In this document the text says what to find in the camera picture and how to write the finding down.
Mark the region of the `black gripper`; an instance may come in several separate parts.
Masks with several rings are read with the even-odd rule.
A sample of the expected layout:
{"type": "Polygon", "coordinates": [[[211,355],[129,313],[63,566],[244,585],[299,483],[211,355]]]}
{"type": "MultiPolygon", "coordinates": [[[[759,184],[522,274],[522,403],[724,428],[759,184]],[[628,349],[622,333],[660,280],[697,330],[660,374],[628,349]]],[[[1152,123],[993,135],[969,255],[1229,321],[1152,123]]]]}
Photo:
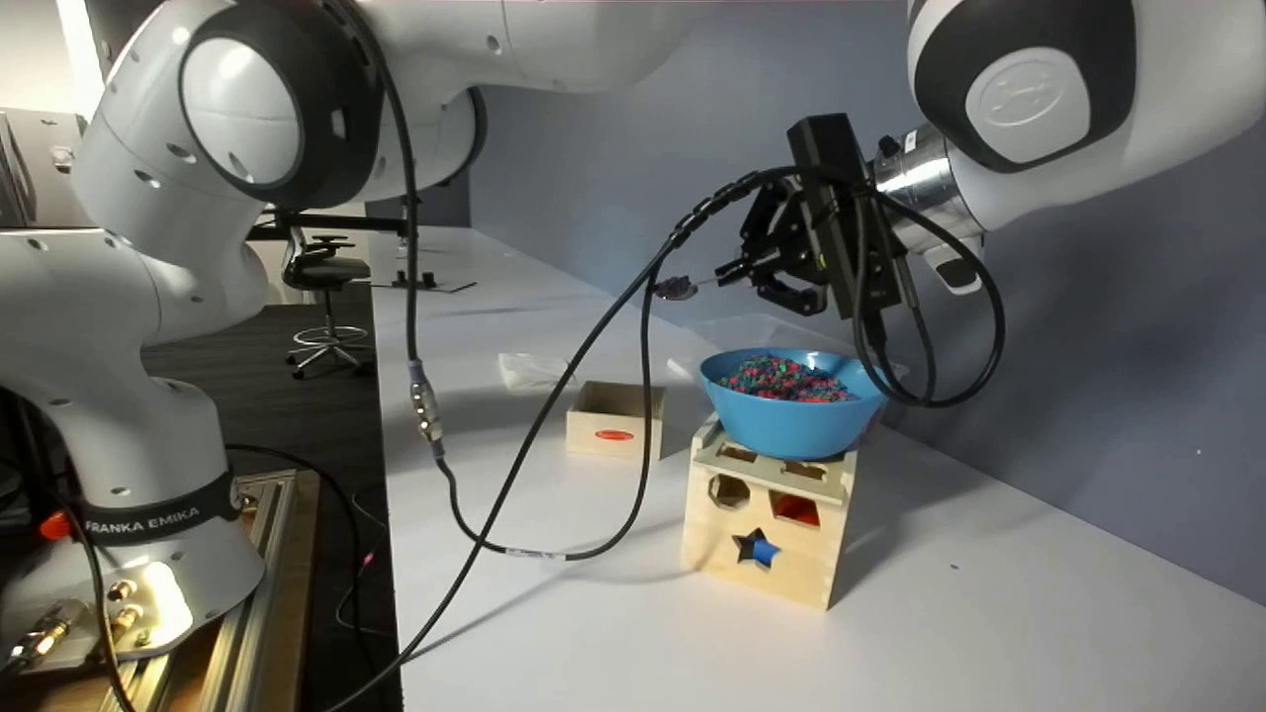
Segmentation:
{"type": "Polygon", "coordinates": [[[792,184],[762,185],[741,225],[741,258],[717,268],[717,284],[753,280],[754,297],[794,313],[825,313],[825,263],[804,218],[804,190],[792,184]]]}

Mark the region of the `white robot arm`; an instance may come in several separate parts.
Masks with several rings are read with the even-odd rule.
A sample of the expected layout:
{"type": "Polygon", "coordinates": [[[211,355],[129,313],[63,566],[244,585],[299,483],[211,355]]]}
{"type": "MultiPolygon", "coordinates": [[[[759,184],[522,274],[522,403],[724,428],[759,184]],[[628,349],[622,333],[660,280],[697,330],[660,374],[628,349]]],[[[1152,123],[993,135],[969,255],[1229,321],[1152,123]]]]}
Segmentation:
{"type": "MultiPolygon", "coordinates": [[[[266,578],[219,408],[153,346],[266,300],[261,213],[457,175],[485,86],[591,94],[650,77],[717,0],[159,0],[76,147],[71,229],[0,234],[0,386],[71,453],[82,531],[4,585],[4,644],[124,585],[167,653],[266,578]]],[[[1261,114],[1266,0],[906,0],[910,154],[812,160],[804,184],[1001,229],[1184,168],[1261,114]]]]}

